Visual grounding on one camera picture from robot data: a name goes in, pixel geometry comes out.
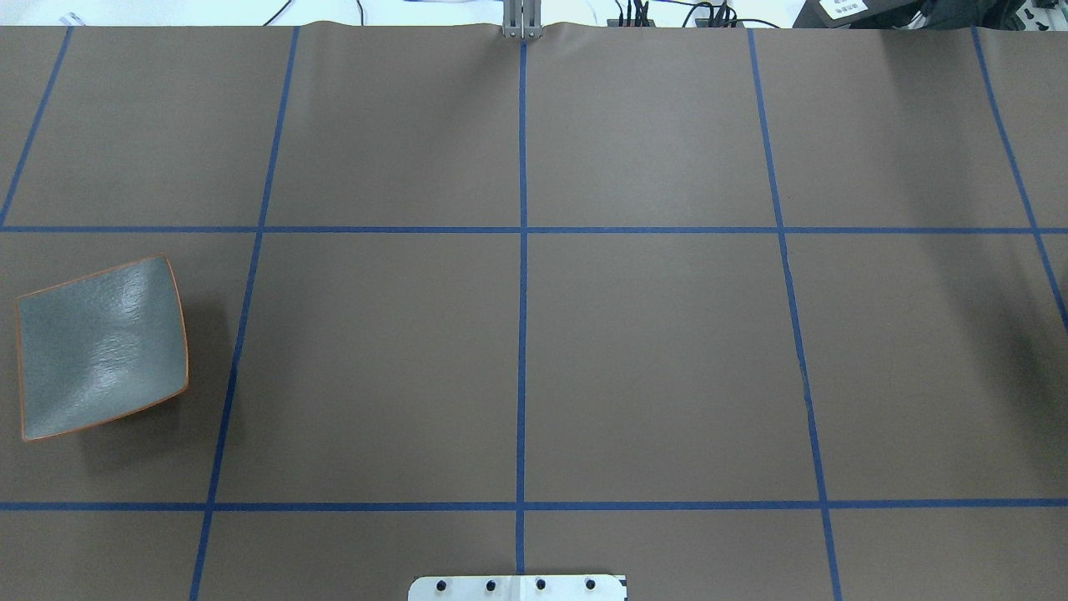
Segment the white mounting plate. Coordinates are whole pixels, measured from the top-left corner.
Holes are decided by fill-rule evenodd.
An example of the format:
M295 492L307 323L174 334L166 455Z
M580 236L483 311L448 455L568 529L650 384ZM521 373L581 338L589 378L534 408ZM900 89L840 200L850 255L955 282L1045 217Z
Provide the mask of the white mounting plate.
M626 601L626 582L609 574L423 576L411 583L408 601Z

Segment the grid line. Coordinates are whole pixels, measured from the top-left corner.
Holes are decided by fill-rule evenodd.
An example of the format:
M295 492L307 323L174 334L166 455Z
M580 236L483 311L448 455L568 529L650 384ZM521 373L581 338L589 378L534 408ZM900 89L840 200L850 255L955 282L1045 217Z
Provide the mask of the grid line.
M990 111L993 113L994 124L998 125L998 133L1001 136L1002 145L1005 146L1005 156L1008 158L1009 168L1012 169L1012 178L1016 180L1016 189L1020 192L1020 201L1023 202L1023 209L1027 213L1027 221L1031 223L1031 232L1035 236L1035 246L1038 247L1038 255L1042 259L1042 268L1046 270L1046 278L1050 282L1053 290L1053 300L1061 314L1061 323L1068 332L1068 309L1065 307L1065 299L1061 295L1061 287L1057 285L1056 274L1053 272L1053 265L1050 255L1046 252L1046 242L1042 241L1041 231L1038 228L1038 219L1035 217L1035 209L1031 205L1031 197L1027 195L1027 188L1023 185L1023 175L1020 174L1020 165L1016 161L1016 153L1012 152L1012 142L1008 139L1008 131L1005 130L1005 123L1001 117L1001 109L998 108L998 96L994 95L993 83L990 81L990 72L987 69L987 58L983 52L983 42L979 39L979 30L972 26L972 42L975 44L975 56L979 61L979 72L983 74L983 84L987 89L987 99L990 100Z
M831 526L831 510L827 505L827 483L823 478L823 460L819 452L819 432L816 429L816 411L812 404L812 386L808 382L808 364L801 337L801 320L798 316L797 295L794 290L794 274L790 271L789 248L786 243L786 227L783 221L783 206L779 197L779 180L775 177L775 159L771 151L771 133L768 129L768 113L764 104L764 85L760 82L760 65L756 51L753 30L747 30L750 61L753 65L753 85L756 91L756 108L760 116L760 137L764 140L764 158L768 168L768 186L771 204L775 210L775 226L779 234L779 254L783 263L783 278L786 284L786 300L790 309L790 325L794 331L794 347L797 351L798 367L804 393L805 413L808 422L808 445L812 448L812 464L816 475L816 490L819 495L819 512L823 523L823 543L827 548L827 563L830 569L831 591L835 601L842 601L842 582L838 578L838 559L834 549L834 531Z
M226 382L226 399L222 408L222 418L219 424L219 439L216 443L215 460L211 465L211 480L208 485L207 504L204 507L204 522L201 526L200 543L197 549L197 563L193 566L192 584L189 587L189 600L195 601L200 595L201 578L204 573L204 560L207 556L208 539L211 532L211 518L215 513L215 500L219 490L219 474L222 470L222 456L226 448L226 434L230 428L230 415L234 406L234 391L237 388L238 367L241 363L241 351L245 348L245 334L249 323L249 309L252 304L252 292L256 282L256 269L260 265L260 250L263 247L263 227L267 221L267 210L270 204L271 184L274 178L274 163L278 160L278 148L282 141L282 127L285 125L285 106L289 95L289 82L293 79L293 65L297 57L297 42L300 39L300 27L293 28L289 41L289 57L285 66L285 79L282 82L282 98L279 100L278 118L274 122L274 138L271 141L270 158L267 162L267 175L264 178L264 195L260 204L260 231L252 244L252 257L249 260L249 275L245 284L245 299L241 302L241 316L237 322L237 337L234 344L234 357L230 365L230 379Z
M74 27L67 26L63 34L63 43L60 44L60 51L56 56L56 63L52 72L48 76L48 83L45 84L45 92L41 95L41 104L37 105L37 112L33 115L33 123L26 135L26 143L22 144L22 153L18 156L18 163L15 164L15 173L11 176L11 185L7 186L7 195L4 196L3 207L0 208L0 225L7 220L7 212L11 210L11 203L15 200L15 191L18 189L18 180L22 176L22 169L30 157L30 148L33 147L33 139L37 136L37 127L41 126L41 118L45 115L45 108L48 106L48 98L52 95L52 88L56 86L56 79L60 75L60 67L63 65L63 57L66 56L67 47L70 45L70 36L74 35Z
M527 41L519 45L519 351L516 391L516 573L527 571Z
M520 506L524 512L557 511L816 511L830 509L1016 509L1068 508L1068 497L988 497L988 499L873 499L803 501L544 501L522 504L512 502L442 502L442 503L216 503L213 511L220 512L514 512ZM112 503L112 502L0 502L0 511L111 511L111 512L201 512L206 503Z
M100 234L778 234L775 225L0 225L0 233ZM1068 234L1068 227L911 227L863 225L784 225L787 234L820 235L1034 235Z

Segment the gray plate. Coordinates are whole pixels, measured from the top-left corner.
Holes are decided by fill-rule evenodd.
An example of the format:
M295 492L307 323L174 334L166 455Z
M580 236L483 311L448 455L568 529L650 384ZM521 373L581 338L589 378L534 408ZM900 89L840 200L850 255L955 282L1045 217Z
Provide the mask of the gray plate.
M162 254L21 296L16 312L23 440L128 415L189 384L182 305Z

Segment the white label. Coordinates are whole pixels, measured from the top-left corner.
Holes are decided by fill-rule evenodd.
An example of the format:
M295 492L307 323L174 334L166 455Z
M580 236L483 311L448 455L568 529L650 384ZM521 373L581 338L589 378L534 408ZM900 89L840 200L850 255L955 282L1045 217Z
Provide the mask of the white label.
M832 19L841 19L867 10L863 0L819 0L819 5Z

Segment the square plate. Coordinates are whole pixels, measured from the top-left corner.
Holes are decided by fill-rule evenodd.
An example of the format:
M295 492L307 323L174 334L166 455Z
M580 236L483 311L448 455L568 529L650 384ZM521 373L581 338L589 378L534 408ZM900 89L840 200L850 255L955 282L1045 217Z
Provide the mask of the square plate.
M0 311L0 339L10 342L0 346L0 399L6 400L0 402L6 425L0 428L0 503L204 501L254 241L251 233L0 233L0 298L11 300ZM182 276L189 389L122 420L26 444L14 299L159 253Z
M27 294L16 302L22 440L110 422L189 384L189 350L162 254Z

